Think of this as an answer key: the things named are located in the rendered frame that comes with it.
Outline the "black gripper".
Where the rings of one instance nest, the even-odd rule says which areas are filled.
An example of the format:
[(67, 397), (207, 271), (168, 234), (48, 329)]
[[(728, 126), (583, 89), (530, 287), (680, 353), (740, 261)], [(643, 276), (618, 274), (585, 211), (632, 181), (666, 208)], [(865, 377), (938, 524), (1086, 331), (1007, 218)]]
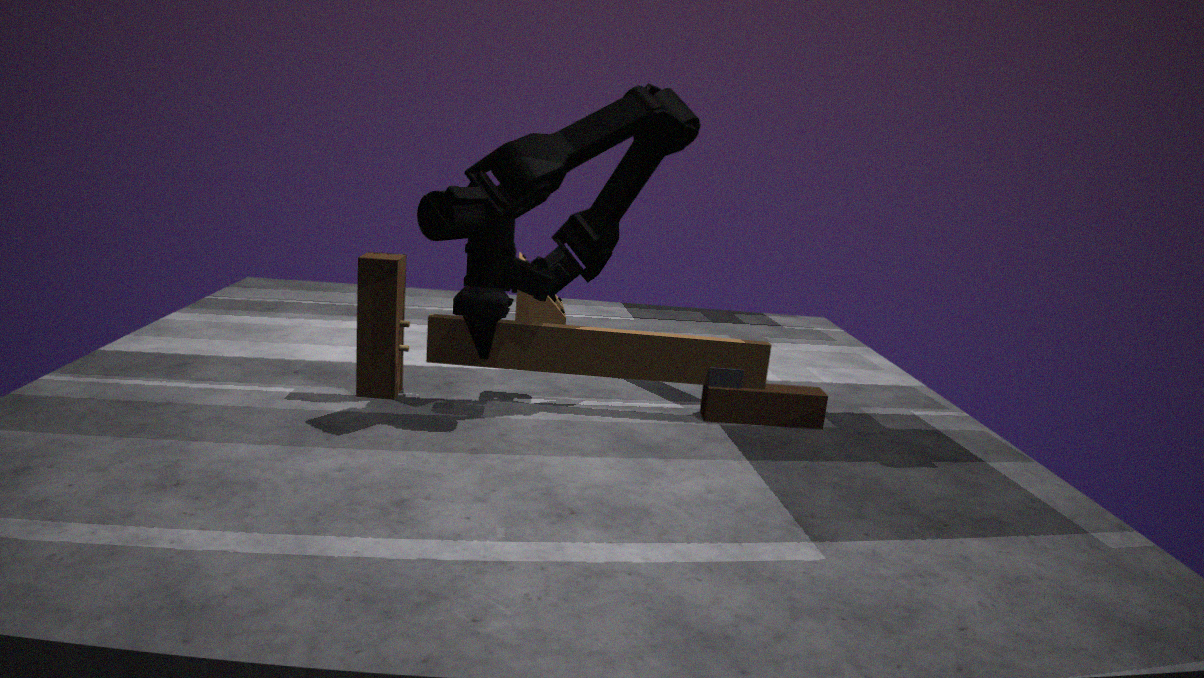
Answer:
[(514, 238), (468, 238), (464, 289), (453, 297), (453, 314), (464, 316), (476, 349), (488, 359), (495, 328), (508, 314), (514, 299), (498, 288), (504, 257), (514, 252)]

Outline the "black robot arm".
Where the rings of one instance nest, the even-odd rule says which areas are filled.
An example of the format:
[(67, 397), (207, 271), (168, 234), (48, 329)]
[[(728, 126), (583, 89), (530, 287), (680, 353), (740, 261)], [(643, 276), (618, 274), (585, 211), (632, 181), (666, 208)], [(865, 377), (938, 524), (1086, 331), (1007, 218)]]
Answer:
[[(557, 190), (565, 173), (635, 136), (633, 143), (590, 210), (569, 216), (551, 238), (559, 244), (532, 263), (504, 257), (498, 288), (545, 301), (578, 275), (594, 281), (619, 240), (619, 222), (663, 157), (697, 138), (700, 119), (672, 88), (648, 83), (553, 134), (531, 132), (494, 151), (465, 170), (468, 187), (429, 191), (418, 206), (418, 223), (430, 240), (514, 238), (517, 218)], [(490, 171), (498, 185), (486, 176)], [(586, 269), (567, 249), (576, 253)], [(504, 289), (503, 289), (504, 287)]]

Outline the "long wooden rail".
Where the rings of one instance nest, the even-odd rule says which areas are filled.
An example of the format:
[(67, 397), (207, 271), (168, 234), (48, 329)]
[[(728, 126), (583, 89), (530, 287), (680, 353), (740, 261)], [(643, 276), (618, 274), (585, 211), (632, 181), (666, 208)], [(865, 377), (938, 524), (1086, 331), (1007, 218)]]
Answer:
[(500, 319), (482, 359), (464, 316), (427, 316), (427, 362), (708, 385), (710, 367), (766, 389), (771, 343)]

